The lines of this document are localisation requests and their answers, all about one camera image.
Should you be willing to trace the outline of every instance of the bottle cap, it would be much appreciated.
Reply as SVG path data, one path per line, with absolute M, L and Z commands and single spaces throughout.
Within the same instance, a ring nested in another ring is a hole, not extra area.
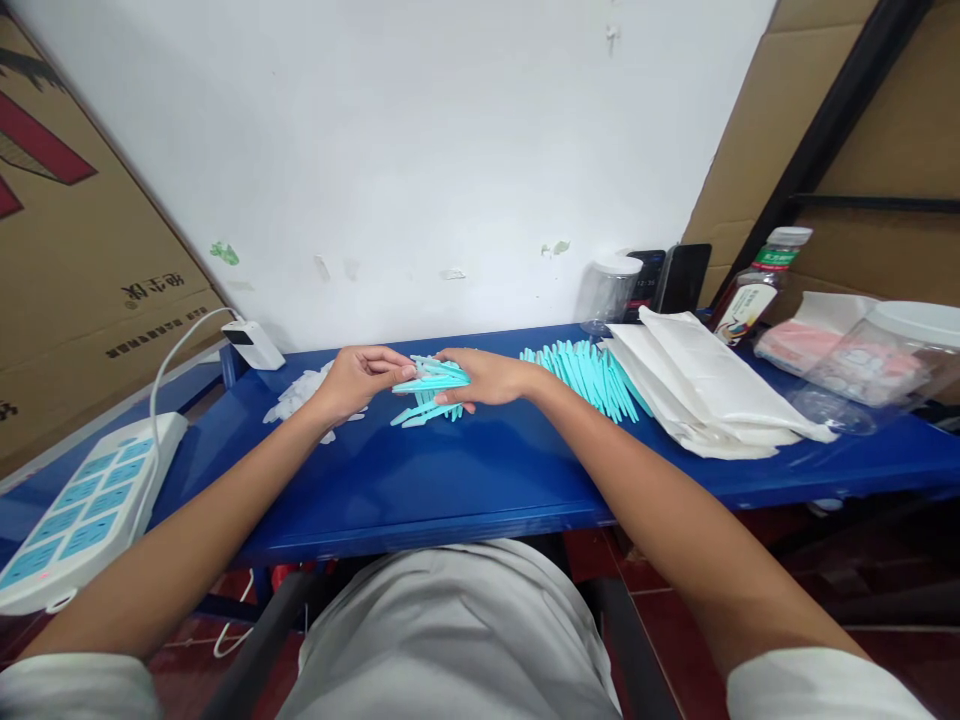
M 810 228 L 793 226 L 774 228 L 773 232 L 770 233 L 770 237 L 767 238 L 767 242 L 776 243 L 777 245 L 792 245 L 793 247 L 800 247 L 810 239 L 811 235 L 813 235 L 813 230 Z

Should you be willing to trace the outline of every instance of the black phone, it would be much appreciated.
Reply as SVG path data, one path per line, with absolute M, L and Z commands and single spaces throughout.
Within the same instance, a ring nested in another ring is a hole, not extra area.
M 661 314 L 696 310 L 712 250 L 710 243 L 670 248 L 651 310 Z
M 643 260 L 643 268 L 637 276 L 637 284 L 633 286 L 633 295 L 627 302 L 627 312 L 623 316 L 625 323 L 638 323 L 640 318 L 637 310 L 641 307 L 650 307 L 657 294 L 657 283 L 660 281 L 660 272 L 663 262 L 667 258 L 664 250 L 636 250 L 627 253 L 627 257 Z

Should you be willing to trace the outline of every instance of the white jar lid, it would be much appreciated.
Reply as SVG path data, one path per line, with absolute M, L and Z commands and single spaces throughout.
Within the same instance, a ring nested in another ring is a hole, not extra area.
M 615 253 L 601 255 L 595 258 L 591 264 L 607 275 L 638 275 L 643 269 L 643 260 L 624 257 Z
M 867 313 L 867 321 L 911 340 L 960 348 L 960 308 L 899 300 L 882 302 Z

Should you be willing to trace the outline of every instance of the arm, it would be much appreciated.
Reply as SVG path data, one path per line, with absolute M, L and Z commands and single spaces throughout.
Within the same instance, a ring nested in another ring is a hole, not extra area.
M 68 652 L 148 659 L 197 606 L 320 439 L 414 373 L 412 361 L 388 348 L 341 350 L 293 417 L 117 558 L 18 659 Z
M 533 402 L 590 474 L 630 539 L 683 598 L 724 677 L 770 650 L 828 647 L 869 659 L 710 493 L 532 363 L 445 350 L 471 377 L 437 402 Z

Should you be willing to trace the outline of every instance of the white power bank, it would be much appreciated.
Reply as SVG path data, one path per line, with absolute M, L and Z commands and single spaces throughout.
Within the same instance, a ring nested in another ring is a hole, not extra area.
M 277 370 L 286 364 L 286 359 L 260 327 L 260 323 L 234 320 L 220 329 L 254 370 Z

